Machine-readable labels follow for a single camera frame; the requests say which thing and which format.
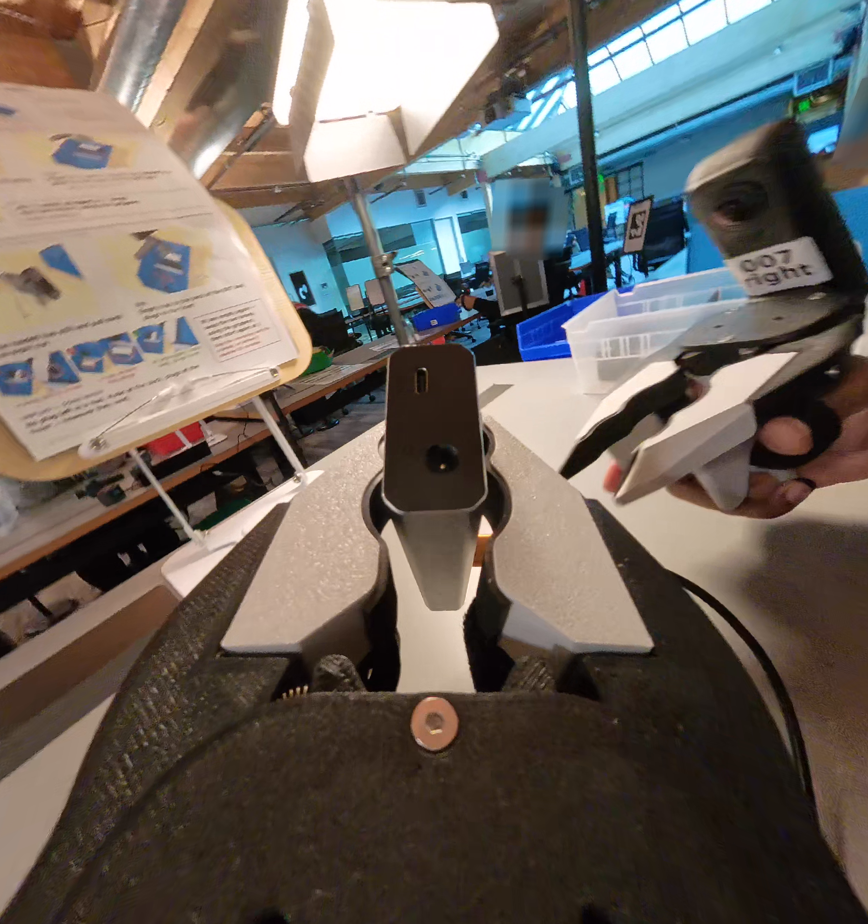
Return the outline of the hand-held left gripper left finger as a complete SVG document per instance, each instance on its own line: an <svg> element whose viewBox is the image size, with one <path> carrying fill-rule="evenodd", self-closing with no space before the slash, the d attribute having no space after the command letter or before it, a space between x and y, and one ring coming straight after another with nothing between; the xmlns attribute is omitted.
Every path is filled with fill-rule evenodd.
<svg viewBox="0 0 868 924"><path fill-rule="evenodd" d="M397 593L381 531L383 431L322 461L286 507L221 641L233 655L281 655L309 672L344 655L365 680L398 680Z"/></svg>

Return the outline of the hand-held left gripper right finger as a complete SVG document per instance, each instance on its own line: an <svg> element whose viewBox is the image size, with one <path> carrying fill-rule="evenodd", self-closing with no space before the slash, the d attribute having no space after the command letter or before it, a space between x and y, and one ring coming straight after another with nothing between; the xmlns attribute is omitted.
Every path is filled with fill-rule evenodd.
<svg viewBox="0 0 868 924"><path fill-rule="evenodd" d="M645 656L654 642L586 498L486 418L485 542L466 611L474 687L503 687L522 657L553 676L578 657Z"/></svg>

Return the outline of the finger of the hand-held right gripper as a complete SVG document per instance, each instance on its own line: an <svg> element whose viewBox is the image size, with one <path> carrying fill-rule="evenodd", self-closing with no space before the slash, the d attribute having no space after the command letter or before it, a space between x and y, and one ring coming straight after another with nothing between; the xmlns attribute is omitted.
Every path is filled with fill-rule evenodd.
<svg viewBox="0 0 868 924"><path fill-rule="evenodd" d="M793 352L766 353L714 373L700 398L638 445L617 503L636 502L693 476L716 505L740 505L758 431L753 402L779 383L795 358Z"/></svg>
<svg viewBox="0 0 868 924"><path fill-rule="evenodd" d="M679 410L697 399L710 376L709 359L657 360L614 388L598 405L576 438L560 467L564 479L572 479L594 463L603 452L627 441L624 476L634 466L633 457L647 439L633 437L642 422L652 417L653 433L659 433Z"/></svg>

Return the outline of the clear plastic bin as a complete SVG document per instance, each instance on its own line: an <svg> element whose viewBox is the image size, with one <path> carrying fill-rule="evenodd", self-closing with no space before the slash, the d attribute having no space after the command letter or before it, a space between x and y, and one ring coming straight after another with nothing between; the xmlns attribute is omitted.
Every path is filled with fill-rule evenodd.
<svg viewBox="0 0 868 924"><path fill-rule="evenodd" d="M606 394L691 327L746 300L731 273L716 269L566 301L562 329L581 390Z"/></svg>

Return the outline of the black usb hub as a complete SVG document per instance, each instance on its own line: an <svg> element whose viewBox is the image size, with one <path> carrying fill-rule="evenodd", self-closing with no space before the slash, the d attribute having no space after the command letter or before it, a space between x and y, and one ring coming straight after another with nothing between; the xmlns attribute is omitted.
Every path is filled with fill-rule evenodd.
<svg viewBox="0 0 868 924"><path fill-rule="evenodd" d="M486 498L473 354L399 348L387 367L382 499L431 611L463 604Z"/></svg>

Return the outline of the person's right hand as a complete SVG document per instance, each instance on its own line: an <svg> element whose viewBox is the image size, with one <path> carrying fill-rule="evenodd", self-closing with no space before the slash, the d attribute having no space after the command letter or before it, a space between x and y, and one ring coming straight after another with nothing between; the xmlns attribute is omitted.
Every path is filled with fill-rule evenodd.
<svg viewBox="0 0 868 924"><path fill-rule="evenodd" d="M842 423L837 442L821 456L796 468L792 479L781 482L767 472L753 472L747 496L729 514L762 520L777 518L792 512L817 489L868 479L868 359L853 358L824 402ZM775 417L761 428L758 441L776 454L800 456L812 448L812 433L797 419ZM675 482L668 491L684 502L717 510L693 477Z"/></svg>

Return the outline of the black white marker sign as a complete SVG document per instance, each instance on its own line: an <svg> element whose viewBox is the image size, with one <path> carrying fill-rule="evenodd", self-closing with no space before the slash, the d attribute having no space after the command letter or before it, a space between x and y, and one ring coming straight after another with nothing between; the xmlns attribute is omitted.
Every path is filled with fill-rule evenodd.
<svg viewBox="0 0 868 924"><path fill-rule="evenodd" d="M644 249L654 202L655 198L650 196L630 203L625 219L623 255L635 255Z"/></svg>

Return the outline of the grey tablet on stand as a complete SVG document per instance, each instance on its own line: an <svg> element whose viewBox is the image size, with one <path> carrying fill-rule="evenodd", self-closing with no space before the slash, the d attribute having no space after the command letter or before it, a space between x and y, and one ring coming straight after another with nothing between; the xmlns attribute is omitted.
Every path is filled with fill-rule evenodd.
<svg viewBox="0 0 868 924"><path fill-rule="evenodd" d="M549 306L544 261L516 258L505 251L488 254L498 313L508 318Z"/></svg>

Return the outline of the wooden edged work table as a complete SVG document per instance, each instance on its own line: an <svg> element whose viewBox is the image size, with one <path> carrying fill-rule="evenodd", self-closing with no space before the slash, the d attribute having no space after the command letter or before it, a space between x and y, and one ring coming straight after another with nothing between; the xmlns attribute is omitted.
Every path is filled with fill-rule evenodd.
<svg viewBox="0 0 868 924"><path fill-rule="evenodd" d="M326 396L335 398L352 383L360 383L382 369L386 356L395 347L395 336L388 334L342 353L324 372L278 387L274 392L276 405L268 404L268 410L273 416L281 410L288 420L292 413L311 408ZM162 479L163 488L174 500L181 498L187 481L206 477L211 470L225 471L228 460L253 446L266 443L273 454L281 452L267 425L249 406L217 412L211 430L222 438L210 455ZM62 567L70 561L78 565L94 552L113 548L106 541L106 533L125 533L122 521L148 504L163 501L151 487L141 485L128 488L126 498L110 506L97 498L78 498L67 491L22 514L11 530L0 536L0 612L9 607L4 599L16 603L63 577Z"/></svg>

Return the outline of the laminated instruction sheet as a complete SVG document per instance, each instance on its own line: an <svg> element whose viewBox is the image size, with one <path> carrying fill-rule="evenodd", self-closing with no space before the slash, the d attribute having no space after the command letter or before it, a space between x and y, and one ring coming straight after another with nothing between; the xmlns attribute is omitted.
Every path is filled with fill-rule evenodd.
<svg viewBox="0 0 868 924"><path fill-rule="evenodd" d="M0 83L0 469L104 458L288 383L251 229L113 98Z"/></svg>

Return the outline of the white softbox light on stand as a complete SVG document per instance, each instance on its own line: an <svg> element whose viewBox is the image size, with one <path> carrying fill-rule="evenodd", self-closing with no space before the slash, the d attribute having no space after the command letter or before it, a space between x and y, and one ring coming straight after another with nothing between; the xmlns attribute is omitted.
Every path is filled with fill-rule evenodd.
<svg viewBox="0 0 868 924"><path fill-rule="evenodd" d="M279 15L270 112L287 129L294 176L341 180L399 345L409 336L392 258L361 179L426 148L499 37L487 2L269 2Z"/></svg>

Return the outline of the silver air duct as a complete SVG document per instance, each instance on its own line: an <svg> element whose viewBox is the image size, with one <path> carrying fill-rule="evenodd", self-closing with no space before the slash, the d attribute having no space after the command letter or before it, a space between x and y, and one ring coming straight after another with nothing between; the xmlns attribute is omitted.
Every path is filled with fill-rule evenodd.
<svg viewBox="0 0 868 924"><path fill-rule="evenodd" d="M224 2L121 2L91 87L128 109L173 148L189 130L191 102L220 58Z"/></svg>

